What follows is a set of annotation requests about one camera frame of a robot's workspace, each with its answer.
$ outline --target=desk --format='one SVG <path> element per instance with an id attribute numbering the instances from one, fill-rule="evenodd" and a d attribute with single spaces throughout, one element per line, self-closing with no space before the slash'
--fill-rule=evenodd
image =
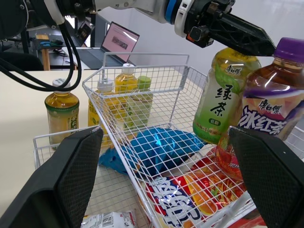
<path id="1" fill-rule="evenodd" d="M 82 80 L 94 71 L 84 71 Z M 67 78 L 67 71 L 29 72 L 52 84 L 56 78 Z M 10 205 L 35 170 L 33 138 L 48 133 L 45 98 L 50 94 L 35 91 L 0 73 L 0 216 Z M 76 80 L 74 72 L 72 84 Z M 72 92 L 80 100 L 79 127 L 87 127 L 88 97 L 81 84 Z"/>
<path id="2" fill-rule="evenodd" d="M 90 47 L 77 47 L 77 49 L 91 49 Z M 64 53 L 69 56 L 68 54 L 68 51 L 67 51 L 67 47 L 63 47 L 62 50 L 64 51 Z M 74 60 L 74 65 L 78 67 L 78 63 L 77 63 L 77 60 L 76 60 L 76 56 L 73 54 L 73 60 Z M 80 61 L 81 62 L 81 69 L 82 70 L 91 70 L 91 68 L 89 68 L 83 61 Z"/>

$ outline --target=snack bag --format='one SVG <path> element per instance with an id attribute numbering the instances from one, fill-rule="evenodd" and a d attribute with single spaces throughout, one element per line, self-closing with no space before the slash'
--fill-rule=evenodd
<path id="1" fill-rule="evenodd" d="M 135 211 L 85 216 L 80 228 L 137 228 Z"/>
<path id="2" fill-rule="evenodd" d="M 142 183 L 163 228 L 199 227 L 246 191 L 242 182 L 228 178 L 214 164 L 214 155 L 207 155 L 183 176 Z"/>
<path id="3" fill-rule="evenodd" d="M 229 144 L 229 135 L 225 133 L 219 140 L 219 144 L 212 150 L 215 153 L 217 165 L 229 177 L 243 181 L 241 170 L 239 169 L 238 159 L 234 153 L 233 146 Z"/>

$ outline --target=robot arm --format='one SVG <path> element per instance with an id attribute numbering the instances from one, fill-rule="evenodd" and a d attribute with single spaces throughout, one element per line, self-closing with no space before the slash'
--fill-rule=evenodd
<path id="1" fill-rule="evenodd" d="M 245 55 L 271 56 L 275 50 L 262 28 L 231 14 L 235 0 L 27 1 L 26 4 L 26 0 L 0 0 L 0 39 L 10 38 L 26 27 L 29 7 L 41 23 L 53 28 L 64 23 L 64 16 L 84 18 L 89 12 L 112 7 L 118 10 L 135 8 L 160 23 L 173 24 L 177 35 L 201 48 L 216 40 Z"/>

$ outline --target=black cable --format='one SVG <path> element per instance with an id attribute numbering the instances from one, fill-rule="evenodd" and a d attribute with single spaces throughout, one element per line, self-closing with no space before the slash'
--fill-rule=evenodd
<path id="1" fill-rule="evenodd" d="M 63 31 L 62 36 L 64 37 L 64 40 L 66 42 L 66 47 L 67 47 L 68 52 L 69 52 L 70 61 L 74 62 L 71 47 L 70 47 L 70 44 L 68 42 L 68 39 L 66 38 L 65 31 Z M 48 91 L 50 91 L 50 92 L 52 92 L 52 91 L 63 91 L 63 92 L 70 91 L 70 88 L 65 88 L 64 90 L 61 90 L 59 88 L 61 88 L 62 86 L 66 86 L 70 82 L 70 80 L 73 76 L 73 72 L 74 72 L 74 66 L 72 64 L 70 65 L 70 72 L 69 72 L 69 75 L 68 75 L 68 78 L 66 79 L 66 81 L 62 85 L 56 87 L 56 86 L 52 86 L 52 85 L 49 85 L 49 84 L 47 84 L 43 81 L 38 80 L 37 78 L 29 75 L 28 73 L 26 73 L 23 70 L 15 67 L 12 64 L 6 62 L 3 59 L 0 59 L 0 63 L 2 63 L 2 66 L 4 66 L 7 70 L 16 71 L 17 73 L 21 74 L 22 76 L 26 77 L 27 79 L 31 80 L 32 82 L 35 82 L 38 85 L 41 85 L 41 86 L 47 88 Z"/>
<path id="2" fill-rule="evenodd" d="M 28 88 L 31 88 L 31 89 L 35 89 L 35 90 L 39 90 L 39 91 L 43 91 L 43 92 L 50 92 L 49 89 L 47 88 L 43 88 L 43 87 L 39 87 L 39 86 L 36 86 L 36 85 L 32 85 L 20 78 L 18 78 L 17 76 L 13 75 L 10 71 L 8 71 L 6 68 L 4 68 L 3 66 L 0 65 L 0 71 L 3 72 L 4 74 L 6 74 L 8 77 L 10 77 L 11 79 L 13 79 L 14 81 L 16 82 L 19 82 L 20 84 L 28 87 Z"/>
<path id="3" fill-rule="evenodd" d="M 52 86 L 52 85 L 49 85 L 47 83 L 44 83 L 36 78 L 34 78 L 33 76 L 29 75 L 28 73 L 20 70 L 19 68 L 13 66 L 12 64 L 6 62 L 5 60 L 1 59 L 0 58 L 0 70 L 6 74 L 7 76 L 9 76 L 11 79 L 15 80 L 16 82 L 19 82 L 21 83 L 22 85 L 26 86 L 26 87 L 29 87 L 29 88 L 32 88 L 32 89 L 35 89 L 35 90 L 39 90 L 39 91 L 46 91 L 46 92 L 53 92 L 53 91 L 62 91 L 62 92 L 68 92 L 68 91 L 71 91 L 73 89 L 75 89 L 80 81 L 81 81 L 81 61 L 80 61 L 80 57 L 79 57 L 79 54 L 77 53 L 77 49 L 69 35 L 69 33 L 67 32 L 67 28 L 65 26 L 65 24 L 62 24 L 59 26 L 60 27 L 60 30 L 62 32 L 62 36 L 65 40 L 65 43 L 66 43 L 66 47 L 68 49 L 68 53 L 69 53 L 69 57 L 70 57 L 70 73 L 69 73 L 69 76 L 68 78 L 66 79 L 66 81 L 60 85 L 59 87 L 56 87 L 56 86 Z M 61 88 L 62 86 L 66 86 L 69 81 L 71 80 L 72 76 L 73 76 L 73 71 L 74 71 L 74 60 L 73 60 L 73 54 L 72 54 L 72 51 L 71 51 L 71 47 L 69 45 L 69 43 L 71 44 L 72 46 L 72 49 L 76 55 L 76 59 L 77 59 L 77 63 L 78 63 L 78 75 L 77 75 L 77 80 L 75 82 L 75 84 L 69 88 Z M 45 88 L 43 87 L 39 87 L 39 86 L 36 86 L 36 85 L 32 85 L 20 78 L 18 78 L 17 76 L 13 75 L 12 73 L 10 73 L 8 71 L 8 69 L 10 70 L 14 70 L 16 71 L 17 73 L 21 74 L 22 76 L 26 77 L 27 79 L 39 84 L 39 85 L 42 85 L 44 86 Z"/>
<path id="4" fill-rule="evenodd" d="M 62 24 L 62 25 L 60 25 L 59 27 L 60 27 L 60 30 L 61 30 L 61 27 L 62 27 L 62 29 L 68 34 L 67 27 L 66 27 L 65 24 Z M 81 81 L 81 73 L 82 73 L 81 60 L 80 60 L 80 56 L 79 56 L 79 54 L 78 54 L 78 52 L 77 52 L 77 49 L 76 49 L 76 47 L 75 47 L 75 44 L 73 43 L 72 38 L 71 38 L 71 36 L 70 36 L 69 34 L 68 34 L 67 38 L 68 38 L 69 42 L 71 43 L 72 49 L 73 49 L 74 54 L 75 54 L 75 56 L 76 56 L 77 65 L 78 65 L 77 80 L 76 80 L 76 82 L 75 82 L 75 84 L 74 84 L 74 85 L 75 85 L 75 88 L 76 88 L 76 87 L 79 85 L 80 81 Z"/>

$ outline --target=basket handle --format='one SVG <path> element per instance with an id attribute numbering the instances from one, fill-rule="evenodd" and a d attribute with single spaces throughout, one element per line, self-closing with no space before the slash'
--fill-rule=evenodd
<path id="1" fill-rule="evenodd" d="M 104 62 L 103 62 L 103 68 L 105 67 L 106 58 L 107 56 L 114 56 L 114 55 L 147 55 L 147 56 L 186 56 L 187 60 L 185 65 L 188 65 L 189 57 L 188 54 L 175 54 L 175 53 L 151 53 L 151 52 L 105 52 L 104 53 Z"/>

